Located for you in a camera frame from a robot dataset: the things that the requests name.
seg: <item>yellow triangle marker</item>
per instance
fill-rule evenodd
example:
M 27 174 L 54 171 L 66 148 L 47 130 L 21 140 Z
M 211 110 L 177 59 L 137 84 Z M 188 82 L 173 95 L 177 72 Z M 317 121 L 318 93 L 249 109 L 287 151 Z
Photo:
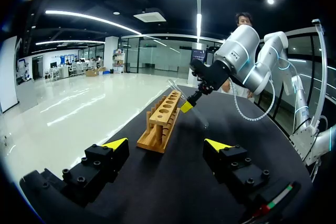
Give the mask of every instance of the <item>yellow triangle marker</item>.
M 228 148 L 232 148 L 233 146 L 227 145 L 227 144 L 222 144 L 220 142 L 216 142 L 210 139 L 205 139 L 204 141 L 208 141 L 208 143 L 210 143 L 210 145 L 217 151 L 219 152 L 219 150 L 224 149 L 225 147 Z
M 125 140 L 128 140 L 127 137 L 115 140 L 111 143 L 103 144 L 102 146 L 107 146 L 108 148 L 111 148 L 115 151 Z

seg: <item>wooden test tube rack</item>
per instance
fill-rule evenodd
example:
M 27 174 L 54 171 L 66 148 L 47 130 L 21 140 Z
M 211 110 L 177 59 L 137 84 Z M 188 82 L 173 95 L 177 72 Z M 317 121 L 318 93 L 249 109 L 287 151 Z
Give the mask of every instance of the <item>wooden test tube rack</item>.
M 177 107 L 180 96 L 181 92 L 173 90 L 147 111 L 146 130 L 137 141 L 137 147 L 164 153 L 180 112 Z

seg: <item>bolt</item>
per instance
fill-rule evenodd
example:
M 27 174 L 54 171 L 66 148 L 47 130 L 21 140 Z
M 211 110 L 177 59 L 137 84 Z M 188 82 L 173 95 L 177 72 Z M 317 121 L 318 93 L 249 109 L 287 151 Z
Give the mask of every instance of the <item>bolt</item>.
M 262 178 L 268 178 L 269 177 L 269 170 L 263 170 L 263 173 L 261 174 Z
M 246 185 L 250 185 L 250 186 L 252 186 L 252 185 L 254 184 L 254 180 L 253 180 L 253 178 L 248 178 L 248 179 L 245 181 L 245 184 L 246 184 Z
M 93 164 L 96 165 L 96 166 L 99 166 L 101 163 L 100 163 L 100 161 L 94 161 Z
M 62 173 L 63 173 L 63 178 L 70 178 L 71 177 L 71 173 L 70 173 L 69 169 L 63 169 Z
M 43 187 L 44 189 L 47 189 L 47 188 L 49 187 L 49 183 L 44 182 L 43 185 L 42 185 L 42 187 Z
M 247 157 L 244 161 L 247 165 L 251 164 L 251 159 L 249 157 Z
M 237 166 L 238 166 L 238 163 L 237 163 L 237 162 L 232 162 L 232 163 L 231 163 L 231 167 L 232 167 L 232 168 L 236 168 Z
M 79 176 L 77 178 L 77 182 L 80 183 L 80 184 L 84 184 L 86 182 L 85 177 Z

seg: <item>black table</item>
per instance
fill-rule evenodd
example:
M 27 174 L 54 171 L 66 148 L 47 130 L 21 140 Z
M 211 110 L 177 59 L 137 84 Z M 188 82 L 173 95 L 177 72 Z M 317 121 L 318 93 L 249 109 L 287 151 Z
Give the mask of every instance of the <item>black table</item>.
M 194 88 L 181 87 L 187 96 Z M 197 102 L 208 119 L 203 130 L 192 112 L 179 114 L 165 154 L 136 147 L 146 128 L 146 111 L 130 121 L 108 142 L 127 137 L 130 156 L 113 184 L 107 183 L 87 209 L 111 223 L 237 223 L 245 207 L 224 184 L 219 185 L 202 157 L 204 138 L 228 145 L 239 144 L 253 162 L 275 176 L 298 181 L 302 187 L 284 210 L 293 215 L 311 189 L 311 180 L 299 155 L 270 118 L 248 122 L 237 112 L 233 96 L 213 92 Z M 263 112 L 238 98 L 242 112 L 258 117 Z

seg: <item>person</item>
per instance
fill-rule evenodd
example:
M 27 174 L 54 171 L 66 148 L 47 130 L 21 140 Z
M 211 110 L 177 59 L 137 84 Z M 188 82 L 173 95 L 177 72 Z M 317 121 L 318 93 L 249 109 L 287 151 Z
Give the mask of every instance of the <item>person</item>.
M 243 12 L 243 13 L 237 13 L 236 14 L 236 24 L 237 27 L 241 26 L 241 25 L 248 25 L 252 27 L 252 16 L 250 13 L 247 12 Z M 240 96 L 244 96 L 244 94 L 247 94 L 247 98 L 252 98 L 253 97 L 253 93 L 251 91 L 249 91 L 248 89 L 246 89 L 244 87 L 244 85 L 239 82 L 236 78 L 231 77 L 232 82 L 235 84 L 235 89 L 237 91 L 237 93 L 240 93 Z M 230 81 L 226 80 L 224 82 L 224 84 L 222 85 L 222 90 L 226 93 L 230 92 L 231 90 L 231 86 L 230 86 Z

